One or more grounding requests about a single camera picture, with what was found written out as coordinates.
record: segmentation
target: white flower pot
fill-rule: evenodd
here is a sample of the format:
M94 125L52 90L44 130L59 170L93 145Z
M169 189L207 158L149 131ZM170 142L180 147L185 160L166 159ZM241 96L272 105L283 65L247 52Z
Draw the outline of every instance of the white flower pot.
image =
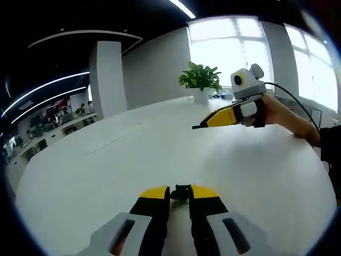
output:
M211 91L210 88L204 88L203 91L201 91L200 88L191 88L190 90L193 93L194 103L203 105L208 104L208 96Z

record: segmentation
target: office desk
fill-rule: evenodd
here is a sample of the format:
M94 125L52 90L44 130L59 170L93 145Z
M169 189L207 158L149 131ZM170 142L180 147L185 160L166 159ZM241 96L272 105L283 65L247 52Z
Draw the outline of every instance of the office desk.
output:
M165 101L103 119L46 148L29 162L17 192L27 227L50 255L76 253L145 189L192 183L214 189L229 211L266 232L274 249L303 254L336 208L322 163L306 141L277 125L192 130L223 104ZM180 246L192 244L188 207L171 213L168 231L166 251L194 254Z
M35 138L34 140L30 141L26 146L24 146L21 149L21 151L15 157L13 157L12 160L6 166L7 177L9 179L9 183L11 185L13 192L16 194L22 174L28 162L34 155L37 154L35 147L39 142L45 140L47 146L49 147L66 136L66 134L64 133L65 128L80 123L88 118L96 118L96 116L97 114L88 114L79 118L75 118L74 120L66 124L58 126L52 131L44 133L43 136Z

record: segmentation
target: ceiling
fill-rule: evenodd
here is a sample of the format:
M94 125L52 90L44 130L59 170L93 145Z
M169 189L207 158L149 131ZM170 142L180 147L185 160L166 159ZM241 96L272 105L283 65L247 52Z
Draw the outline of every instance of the ceiling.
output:
M197 18L249 14L256 15L261 20L285 22L309 31L299 9L290 1L181 1ZM319 0L311 2L313 7L310 10L314 10ZM143 40L136 46L138 47L157 36L184 27L190 20L168 0L33 0L20 4L7 1L2 5L2 10L0 109L3 110L33 88L54 79L88 71L88 56L97 41L121 41L123 52L137 42L136 38L127 36L86 33L56 37L28 48L42 38L75 30L107 30L142 37ZM58 92L76 88L80 80L82 84L88 85L88 78L65 79L55 86L47 86L41 92L30 95L28 100L41 102ZM18 113L13 108L13 112L8 114L12 118L18 116Z

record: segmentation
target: human hand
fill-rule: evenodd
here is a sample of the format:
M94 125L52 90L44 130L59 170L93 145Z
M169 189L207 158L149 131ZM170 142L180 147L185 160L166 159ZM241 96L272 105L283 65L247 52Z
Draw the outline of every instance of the human hand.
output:
M267 94L264 94L262 99L265 106L263 112L265 124L281 124L284 120L288 119L288 117L294 115L290 109L280 103L277 99L270 97ZM252 126L254 121L255 119L251 118L250 121L245 124L245 126Z

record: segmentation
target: finger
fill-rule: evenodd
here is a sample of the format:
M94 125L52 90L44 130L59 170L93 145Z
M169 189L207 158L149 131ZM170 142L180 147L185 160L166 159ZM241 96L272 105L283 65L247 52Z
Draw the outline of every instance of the finger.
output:
M251 120L249 120L249 121L247 121L247 122L245 123L245 126L246 126L246 127L252 126L252 124L253 124L254 121L255 121L255 119L252 118Z

